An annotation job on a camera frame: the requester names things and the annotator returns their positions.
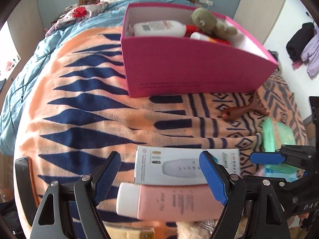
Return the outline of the green box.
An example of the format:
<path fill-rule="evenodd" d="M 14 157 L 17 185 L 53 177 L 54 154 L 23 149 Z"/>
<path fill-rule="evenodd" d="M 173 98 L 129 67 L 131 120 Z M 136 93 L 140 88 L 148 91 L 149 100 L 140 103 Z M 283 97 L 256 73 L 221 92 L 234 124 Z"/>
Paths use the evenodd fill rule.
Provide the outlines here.
<path fill-rule="evenodd" d="M 296 145 L 291 128 L 269 117 L 262 123 L 263 148 L 265 152 L 274 152 L 282 145 Z M 264 176 L 281 177 L 287 181 L 297 180 L 298 168 L 280 165 L 264 165 Z"/>

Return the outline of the pink tube white cap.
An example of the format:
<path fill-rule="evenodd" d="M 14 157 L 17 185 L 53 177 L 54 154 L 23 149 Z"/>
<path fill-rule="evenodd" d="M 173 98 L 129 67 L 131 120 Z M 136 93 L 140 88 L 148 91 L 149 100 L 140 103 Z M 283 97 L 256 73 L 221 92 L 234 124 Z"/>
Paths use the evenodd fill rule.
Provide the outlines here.
<path fill-rule="evenodd" d="M 196 222 L 219 219 L 223 205 L 207 185 L 146 186 L 121 183 L 116 212 L 142 221 Z"/>

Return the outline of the white product carton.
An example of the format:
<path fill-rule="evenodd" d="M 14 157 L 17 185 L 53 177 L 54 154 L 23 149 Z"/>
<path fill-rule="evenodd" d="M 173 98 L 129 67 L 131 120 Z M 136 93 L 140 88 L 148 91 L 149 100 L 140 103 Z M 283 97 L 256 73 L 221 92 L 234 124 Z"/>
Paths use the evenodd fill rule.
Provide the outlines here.
<path fill-rule="evenodd" d="M 199 156 L 201 148 L 138 146 L 135 183 L 148 186 L 195 186 L 206 184 Z"/>

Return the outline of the brown wooden back scratcher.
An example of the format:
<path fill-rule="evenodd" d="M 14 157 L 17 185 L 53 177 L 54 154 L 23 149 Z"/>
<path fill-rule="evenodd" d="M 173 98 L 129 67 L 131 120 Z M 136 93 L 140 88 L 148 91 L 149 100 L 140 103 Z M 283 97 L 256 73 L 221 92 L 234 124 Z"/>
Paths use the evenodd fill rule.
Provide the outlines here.
<path fill-rule="evenodd" d="M 230 121 L 236 120 L 237 118 L 242 117 L 243 115 L 251 111 L 257 112 L 261 116 L 269 115 L 269 112 L 263 106 L 262 101 L 260 100 L 257 92 L 255 92 L 252 95 L 252 101 L 249 105 L 230 107 L 230 108 L 224 109 L 222 111 L 221 118 L 226 122 L 230 122 Z"/>

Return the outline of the orange navy patterned blanket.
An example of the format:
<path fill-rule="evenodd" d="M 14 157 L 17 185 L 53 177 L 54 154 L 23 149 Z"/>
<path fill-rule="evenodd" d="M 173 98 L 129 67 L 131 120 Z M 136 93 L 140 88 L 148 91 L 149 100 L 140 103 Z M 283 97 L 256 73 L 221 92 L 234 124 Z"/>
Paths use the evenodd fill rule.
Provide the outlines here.
<path fill-rule="evenodd" d="M 262 149 L 256 112 L 225 122 L 221 112 L 243 106 L 249 94 L 199 93 L 131 98 L 124 75 L 120 27 L 92 29 L 71 38 L 53 55 L 32 89 L 18 128 L 15 156 L 27 157 L 26 187 L 16 203 L 24 232 L 25 208 L 38 205 L 53 181 L 69 183 L 91 173 L 112 151 L 121 155 L 119 173 L 99 207 L 104 222 L 153 227 L 158 238 L 178 238 L 184 224 L 138 222 L 118 216 L 121 182 L 133 182 L 138 145 L 174 148 L 237 148 L 242 174 L 256 172 L 248 157 Z"/>

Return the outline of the lilac hanging jacket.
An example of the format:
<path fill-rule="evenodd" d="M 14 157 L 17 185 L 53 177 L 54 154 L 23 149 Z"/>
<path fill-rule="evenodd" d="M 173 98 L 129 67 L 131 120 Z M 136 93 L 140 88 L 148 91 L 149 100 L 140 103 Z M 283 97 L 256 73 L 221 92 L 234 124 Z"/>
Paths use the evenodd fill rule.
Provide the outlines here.
<path fill-rule="evenodd" d="M 315 34 L 301 53 L 301 60 L 307 62 L 307 73 L 309 77 L 314 78 L 319 69 L 319 39 L 318 26 L 315 26 Z"/>

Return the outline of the black hanging jacket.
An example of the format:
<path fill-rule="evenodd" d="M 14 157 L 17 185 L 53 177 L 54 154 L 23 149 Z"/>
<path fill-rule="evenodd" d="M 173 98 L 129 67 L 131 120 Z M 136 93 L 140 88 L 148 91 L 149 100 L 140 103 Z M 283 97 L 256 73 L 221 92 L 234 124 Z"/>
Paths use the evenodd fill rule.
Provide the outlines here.
<path fill-rule="evenodd" d="M 314 24 L 312 22 L 303 23 L 302 27 L 288 41 L 286 50 L 293 63 L 301 59 L 301 53 L 314 35 Z"/>

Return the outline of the pink storage box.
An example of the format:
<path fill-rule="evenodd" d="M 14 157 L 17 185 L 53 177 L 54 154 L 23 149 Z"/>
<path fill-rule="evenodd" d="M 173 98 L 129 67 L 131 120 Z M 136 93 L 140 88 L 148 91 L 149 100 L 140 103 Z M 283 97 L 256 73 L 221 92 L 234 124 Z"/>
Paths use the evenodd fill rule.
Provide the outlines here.
<path fill-rule="evenodd" d="M 247 30 L 237 27 L 231 43 L 188 37 L 136 37 L 136 23 L 175 20 L 191 24 L 194 7 L 170 3 L 131 3 L 122 26 L 121 48 L 129 96 L 133 98 L 187 93 L 249 93 L 277 69 L 277 61 Z"/>

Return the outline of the green plush turtle toy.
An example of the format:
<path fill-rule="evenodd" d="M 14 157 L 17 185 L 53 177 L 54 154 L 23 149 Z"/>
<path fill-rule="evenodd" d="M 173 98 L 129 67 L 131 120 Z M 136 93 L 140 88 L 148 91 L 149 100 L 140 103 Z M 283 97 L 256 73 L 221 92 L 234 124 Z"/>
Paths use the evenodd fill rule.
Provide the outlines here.
<path fill-rule="evenodd" d="M 238 34 L 238 30 L 233 26 L 225 25 L 208 9 L 197 8 L 191 14 L 190 19 L 196 27 L 204 33 L 216 36 L 219 39 L 228 40 Z"/>

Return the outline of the orange sunscreen tube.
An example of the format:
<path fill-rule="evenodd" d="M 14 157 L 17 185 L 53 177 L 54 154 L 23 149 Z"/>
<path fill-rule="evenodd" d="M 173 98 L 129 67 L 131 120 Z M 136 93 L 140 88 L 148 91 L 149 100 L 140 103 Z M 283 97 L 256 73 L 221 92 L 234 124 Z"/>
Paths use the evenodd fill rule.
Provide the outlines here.
<path fill-rule="evenodd" d="M 206 36 L 202 33 L 199 32 L 194 32 L 190 35 L 190 39 L 194 39 L 194 40 L 201 40 L 201 41 L 207 41 L 207 42 L 212 42 L 212 43 L 217 43 L 217 40 Z"/>

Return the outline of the red plastic toy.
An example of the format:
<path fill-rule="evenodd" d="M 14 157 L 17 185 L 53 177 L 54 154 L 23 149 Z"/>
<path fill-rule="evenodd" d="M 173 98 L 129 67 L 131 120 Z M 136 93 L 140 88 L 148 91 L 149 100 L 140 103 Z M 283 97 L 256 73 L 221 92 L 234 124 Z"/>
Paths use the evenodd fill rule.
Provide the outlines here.
<path fill-rule="evenodd" d="M 194 32 L 199 32 L 204 34 L 203 31 L 201 31 L 198 27 L 194 26 L 194 25 L 186 25 L 186 32 L 185 32 L 185 37 L 189 37 L 190 35 Z M 215 40 L 217 40 L 217 44 L 223 44 L 223 45 L 231 45 L 230 42 L 223 40 L 223 39 L 219 39 L 219 38 L 213 38 Z"/>

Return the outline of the white lotion bottle red cap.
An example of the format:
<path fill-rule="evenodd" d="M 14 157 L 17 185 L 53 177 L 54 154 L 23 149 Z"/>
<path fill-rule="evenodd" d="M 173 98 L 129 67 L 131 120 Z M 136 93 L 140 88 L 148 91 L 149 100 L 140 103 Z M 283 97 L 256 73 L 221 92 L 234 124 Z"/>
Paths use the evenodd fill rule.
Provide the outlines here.
<path fill-rule="evenodd" d="M 187 27 L 174 20 L 136 23 L 133 26 L 136 37 L 184 37 Z"/>

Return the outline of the light blue duvet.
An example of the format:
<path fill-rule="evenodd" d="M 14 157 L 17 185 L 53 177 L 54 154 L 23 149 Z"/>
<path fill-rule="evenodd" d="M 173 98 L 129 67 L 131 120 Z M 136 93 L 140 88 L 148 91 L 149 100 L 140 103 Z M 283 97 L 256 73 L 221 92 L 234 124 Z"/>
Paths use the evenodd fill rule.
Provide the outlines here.
<path fill-rule="evenodd" d="M 194 3 L 188 0 L 121 0 L 105 6 L 103 11 L 92 18 L 66 24 L 38 43 L 33 55 L 13 80 L 1 104 L 1 153 L 3 155 L 12 156 L 14 154 L 17 130 L 25 100 L 31 93 L 39 74 L 50 60 L 51 54 L 58 50 L 64 42 L 85 30 L 121 26 L 125 10 L 130 3 L 147 2 L 194 6 Z"/>

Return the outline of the floral white red blanket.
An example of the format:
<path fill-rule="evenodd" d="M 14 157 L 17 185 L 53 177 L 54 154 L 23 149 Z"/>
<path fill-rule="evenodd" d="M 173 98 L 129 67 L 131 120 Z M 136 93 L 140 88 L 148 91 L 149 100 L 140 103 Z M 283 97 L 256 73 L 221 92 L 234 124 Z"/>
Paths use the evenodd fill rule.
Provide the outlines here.
<path fill-rule="evenodd" d="M 61 16 L 48 31 L 45 36 L 51 36 L 55 31 L 69 23 L 78 23 L 83 20 L 88 20 L 101 14 L 108 6 L 108 2 L 100 2 L 97 4 L 87 4 L 75 7 L 68 11 L 64 16 Z"/>

